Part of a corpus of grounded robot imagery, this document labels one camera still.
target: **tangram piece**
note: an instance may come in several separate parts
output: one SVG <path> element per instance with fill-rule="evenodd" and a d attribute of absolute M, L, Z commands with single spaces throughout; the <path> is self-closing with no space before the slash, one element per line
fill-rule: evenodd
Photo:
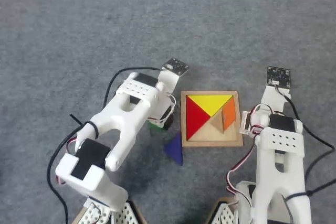
<path fill-rule="evenodd" d="M 182 91 L 183 147 L 242 146 L 237 91 Z"/>
<path fill-rule="evenodd" d="M 167 156 L 171 157 L 175 162 L 182 166 L 183 155 L 180 132 L 164 146 L 164 152 L 166 152 Z"/>
<path fill-rule="evenodd" d="M 233 98 L 224 104 L 222 112 L 223 130 L 226 130 L 233 122 L 236 121 L 235 100 Z"/>

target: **wooden frame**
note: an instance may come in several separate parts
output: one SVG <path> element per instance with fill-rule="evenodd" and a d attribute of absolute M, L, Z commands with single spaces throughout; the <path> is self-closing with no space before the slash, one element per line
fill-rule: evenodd
<path fill-rule="evenodd" d="M 186 96 L 187 95 L 233 95 L 235 101 L 236 134 L 232 141 L 187 141 L 186 137 Z M 243 137 L 239 133 L 240 111 L 237 91 L 181 91 L 181 134 L 182 147 L 237 147 L 243 146 Z"/>

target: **black cable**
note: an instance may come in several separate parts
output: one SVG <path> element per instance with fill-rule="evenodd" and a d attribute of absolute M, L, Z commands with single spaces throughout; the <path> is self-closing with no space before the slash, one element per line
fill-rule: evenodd
<path fill-rule="evenodd" d="M 69 115 L 76 123 L 78 123 L 79 125 L 82 125 L 83 123 L 77 118 L 75 117 L 73 114 Z"/>
<path fill-rule="evenodd" d="M 289 104 L 291 105 L 291 107 L 292 107 L 292 109 L 293 109 L 293 112 L 294 112 L 296 118 L 297 118 L 298 120 L 302 121 L 301 118 L 300 118 L 300 116 L 299 116 L 299 113 L 298 113 L 298 111 L 297 111 L 297 109 L 296 109 L 296 107 L 295 107 L 295 105 L 294 105 L 294 103 L 292 102 L 292 100 L 289 99 L 286 95 L 282 94 L 282 93 L 280 92 L 280 90 L 278 89 L 277 86 L 275 86 L 275 89 L 276 89 L 276 91 L 277 91 L 279 94 L 281 94 L 281 95 L 286 99 L 287 102 L 289 102 Z M 308 166 L 308 168 L 307 168 L 307 170 L 306 170 L 306 172 L 305 172 L 305 181 L 304 181 L 304 183 L 307 184 L 309 174 L 310 174 L 310 172 L 312 171 L 312 169 L 314 168 L 314 166 L 315 166 L 320 160 L 322 160 L 324 157 L 326 157 L 326 156 L 328 156 L 329 154 L 333 153 L 333 152 L 335 151 L 335 147 L 334 147 L 332 144 L 330 144 L 330 143 L 326 142 L 325 140 L 321 139 L 320 137 L 316 136 L 314 133 L 312 133 L 312 132 L 308 129 L 308 127 L 307 127 L 305 124 L 302 123 L 302 125 L 303 125 L 303 128 L 305 129 L 305 131 L 307 131 L 307 133 L 308 133 L 309 135 L 311 135 L 313 138 L 315 138 L 317 141 L 319 141 L 320 143 L 324 144 L 325 146 L 331 148 L 331 150 L 329 150 L 329 151 L 323 153 L 322 155 L 318 156 L 318 157 L 317 157 L 317 158 L 316 158 L 316 159 L 315 159 L 315 160 Z M 288 201 L 289 199 L 298 197 L 298 196 L 308 196 L 308 197 L 310 197 L 310 196 L 312 196 L 314 193 L 317 193 L 318 191 L 323 190 L 323 189 L 325 189 L 325 188 L 327 188 L 327 187 L 329 187 L 329 186 L 331 186 L 331 185 L 333 185 L 333 184 L 335 184 L 335 183 L 336 183 L 336 179 L 333 179 L 333 180 L 331 180 L 331 181 L 329 181 L 329 182 L 327 182 L 327 183 L 325 183 L 325 184 L 323 184 L 323 185 L 321 185 L 321 186 L 315 188 L 314 190 L 307 190 L 306 192 L 302 192 L 302 193 L 297 193 L 297 194 L 289 195 L 289 196 L 286 198 L 286 201 Z"/>
<path fill-rule="evenodd" d="M 90 124 L 92 127 L 93 127 L 93 129 L 94 129 L 94 132 L 95 132 L 95 134 L 96 134 L 96 137 L 95 137 L 95 139 L 97 139 L 97 138 L 99 138 L 99 131 L 98 131 L 98 127 L 93 123 L 93 122 L 91 122 L 91 121 L 85 121 L 85 123 L 84 124 Z"/>
<path fill-rule="evenodd" d="M 50 174 L 51 174 L 51 166 L 53 165 L 53 162 L 57 156 L 57 154 L 59 153 L 59 151 L 62 149 L 62 147 L 68 142 L 68 140 L 75 135 L 80 129 L 83 128 L 83 125 L 78 126 L 76 129 L 74 129 L 65 139 L 63 139 L 63 141 L 58 145 L 58 147 L 56 148 L 55 152 L 53 153 L 53 155 L 50 158 L 49 164 L 48 164 L 48 168 L 47 168 L 47 183 L 48 186 L 50 187 L 51 191 L 57 196 L 57 198 L 59 199 L 59 201 L 61 201 L 63 207 L 64 207 L 64 213 L 65 213 L 65 223 L 68 224 L 68 207 L 66 202 L 64 201 L 64 199 L 62 198 L 62 196 L 59 194 L 58 191 L 56 191 L 56 189 L 53 187 L 52 183 L 51 183 L 51 179 L 50 179 Z"/>
<path fill-rule="evenodd" d="M 107 104 L 107 99 L 109 97 L 109 93 L 110 93 L 110 89 L 111 89 L 111 86 L 114 82 L 114 80 L 117 78 L 117 76 L 122 73 L 122 72 L 125 72 L 125 71 L 128 71 L 128 70 L 141 70 L 141 69 L 147 69 L 147 70 L 156 70 L 156 71 L 160 71 L 159 68 L 153 68 L 153 67 L 132 67 L 132 68 L 123 68 L 123 69 L 120 69 L 111 79 L 108 87 L 107 87 L 107 90 L 106 90 L 106 93 L 105 93 L 105 97 L 104 97 L 104 103 L 103 103 L 103 109 L 105 108 L 106 104 Z"/>

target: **circuit board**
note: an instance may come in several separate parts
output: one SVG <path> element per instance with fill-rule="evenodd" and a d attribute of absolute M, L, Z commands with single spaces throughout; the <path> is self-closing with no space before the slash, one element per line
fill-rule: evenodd
<path fill-rule="evenodd" d="M 279 88 L 290 89 L 290 70 L 268 66 L 266 85 L 277 85 Z"/>

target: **gray carpet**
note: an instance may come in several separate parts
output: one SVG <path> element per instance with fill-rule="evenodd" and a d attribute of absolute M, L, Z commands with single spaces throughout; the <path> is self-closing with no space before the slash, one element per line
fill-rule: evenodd
<path fill-rule="evenodd" d="M 59 142 L 96 114 L 112 75 L 171 57 L 190 65 L 181 90 L 238 90 L 240 109 L 261 99 L 266 65 L 292 70 L 291 94 L 305 123 L 336 144 L 336 0 L 0 0 L 0 222 L 62 223 L 46 183 Z M 123 74 L 116 87 L 127 75 Z M 190 148 L 179 167 L 163 153 L 179 129 L 144 127 L 110 174 L 149 223 L 204 223 L 243 148 Z M 116 133 L 102 137 L 112 145 Z M 326 150 L 305 134 L 307 166 Z M 336 177 L 336 156 L 313 171 L 312 189 Z M 233 177 L 255 180 L 256 156 Z M 85 198 L 58 188 L 70 220 Z M 336 186 L 311 198 L 313 223 L 335 223 Z"/>

